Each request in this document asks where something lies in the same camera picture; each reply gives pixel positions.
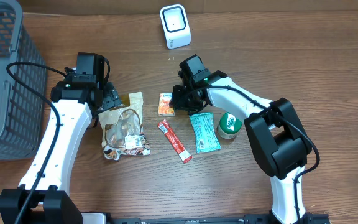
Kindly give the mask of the orange Kleenex tissue pack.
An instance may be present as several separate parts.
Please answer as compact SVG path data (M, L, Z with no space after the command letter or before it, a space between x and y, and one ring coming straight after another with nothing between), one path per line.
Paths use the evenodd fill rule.
M158 103L158 115L159 116L174 116L175 111L170 106L170 101L172 99L172 93L161 93L159 96Z

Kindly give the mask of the beige brown snack pouch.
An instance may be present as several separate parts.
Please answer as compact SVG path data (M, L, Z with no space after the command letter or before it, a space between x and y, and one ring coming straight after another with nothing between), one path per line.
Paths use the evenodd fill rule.
M123 105L111 108L99 115L103 130L103 155L118 161L122 156L148 156L150 144L144 134L143 94L124 95Z

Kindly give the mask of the teal tissue pack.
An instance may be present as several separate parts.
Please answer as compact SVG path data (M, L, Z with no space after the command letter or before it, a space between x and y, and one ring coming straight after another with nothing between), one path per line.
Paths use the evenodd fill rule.
M195 133L196 153L212 152L221 149L221 145L214 131L212 113L200 113L190 116L192 128Z

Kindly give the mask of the green lid jar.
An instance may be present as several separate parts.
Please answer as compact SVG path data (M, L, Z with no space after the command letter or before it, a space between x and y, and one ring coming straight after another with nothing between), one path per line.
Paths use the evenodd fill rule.
M217 126L218 134L224 139L234 139L242 127L242 121L230 113L222 115Z

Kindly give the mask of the red white snack packet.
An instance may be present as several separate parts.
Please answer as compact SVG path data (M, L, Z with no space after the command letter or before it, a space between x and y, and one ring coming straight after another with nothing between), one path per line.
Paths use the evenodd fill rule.
M192 155L186 150L183 143L179 140L177 135L173 132L173 129L168 124L167 120L164 119L158 123L158 128L161 132L164 133L165 137L168 139L170 144L172 145L173 149L179 155L180 159L184 164L189 162L193 157Z

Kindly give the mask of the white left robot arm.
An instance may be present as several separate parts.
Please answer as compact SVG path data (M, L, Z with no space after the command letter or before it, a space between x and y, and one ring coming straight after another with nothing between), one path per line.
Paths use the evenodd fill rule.
M76 67L66 68L64 79L49 99L15 81L50 106L48 125L31 167L15 189L0 194L4 223L100 223L111 222L104 212L82 212L69 196L70 178L80 142L98 115L120 104L111 82L108 59L80 52Z

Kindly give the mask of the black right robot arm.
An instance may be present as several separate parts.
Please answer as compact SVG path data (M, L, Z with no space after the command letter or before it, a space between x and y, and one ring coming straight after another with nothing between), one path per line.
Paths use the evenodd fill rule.
M305 167L307 156L317 152L292 105L281 98L268 100L237 85L220 70L210 72L197 55L179 64L181 85L173 88L172 106L195 114L211 105L241 119L253 157L270 177L273 205L270 221L307 223L301 178L316 169Z

